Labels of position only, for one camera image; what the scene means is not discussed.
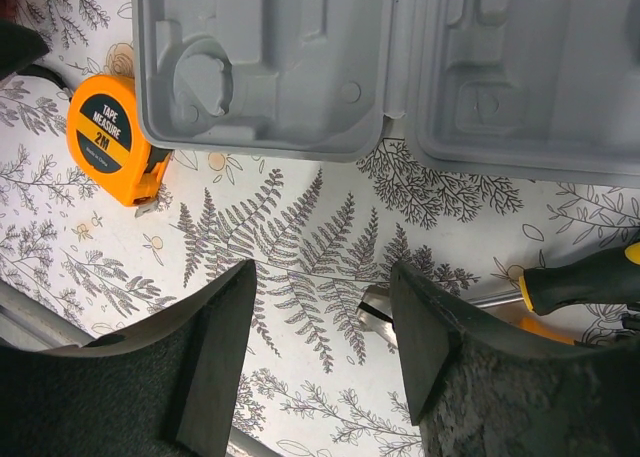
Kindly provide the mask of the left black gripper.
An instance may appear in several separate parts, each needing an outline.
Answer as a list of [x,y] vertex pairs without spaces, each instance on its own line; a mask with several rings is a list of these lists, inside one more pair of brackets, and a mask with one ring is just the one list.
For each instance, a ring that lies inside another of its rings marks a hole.
[[45,40],[33,29],[7,20],[0,28],[0,72],[2,77],[24,69],[49,52]]

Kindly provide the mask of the black yellow screwdriver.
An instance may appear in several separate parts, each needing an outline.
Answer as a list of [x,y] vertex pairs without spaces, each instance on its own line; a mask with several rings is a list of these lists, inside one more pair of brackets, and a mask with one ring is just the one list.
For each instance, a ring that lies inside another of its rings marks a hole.
[[539,316],[578,304],[637,304],[639,245],[604,249],[561,267],[526,269],[517,289],[469,302],[479,308],[523,302]]

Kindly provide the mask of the grey plastic tool case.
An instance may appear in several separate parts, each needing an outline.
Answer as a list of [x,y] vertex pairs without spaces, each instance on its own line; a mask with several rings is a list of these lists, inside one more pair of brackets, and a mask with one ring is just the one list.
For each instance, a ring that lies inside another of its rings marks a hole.
[[639,0],[132,0],[168,149],[639,184]]

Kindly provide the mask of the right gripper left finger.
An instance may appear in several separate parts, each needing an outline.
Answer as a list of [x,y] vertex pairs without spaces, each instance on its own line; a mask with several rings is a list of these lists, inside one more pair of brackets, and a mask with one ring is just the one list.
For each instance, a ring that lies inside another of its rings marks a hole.
[[2,454],[224,455],[256,289],[245,260],[85,346],[3,346]]

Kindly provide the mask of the orange tape measure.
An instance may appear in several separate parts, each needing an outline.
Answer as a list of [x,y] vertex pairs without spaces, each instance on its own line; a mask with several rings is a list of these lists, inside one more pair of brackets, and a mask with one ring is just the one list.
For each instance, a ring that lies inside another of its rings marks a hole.
[[80,169],[118,203],[137,216],[157,208],[171,151],[144,136],[132,78],[101,74],[82,82],[70,101],[66,142]]

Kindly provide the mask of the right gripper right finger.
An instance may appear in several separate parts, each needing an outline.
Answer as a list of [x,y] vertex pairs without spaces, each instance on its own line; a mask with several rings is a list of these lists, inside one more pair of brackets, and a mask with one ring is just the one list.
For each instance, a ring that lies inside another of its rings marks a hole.
[[635,456],[639,342],[572,346],[512,326],[397,262],[411,423],[428,456]]

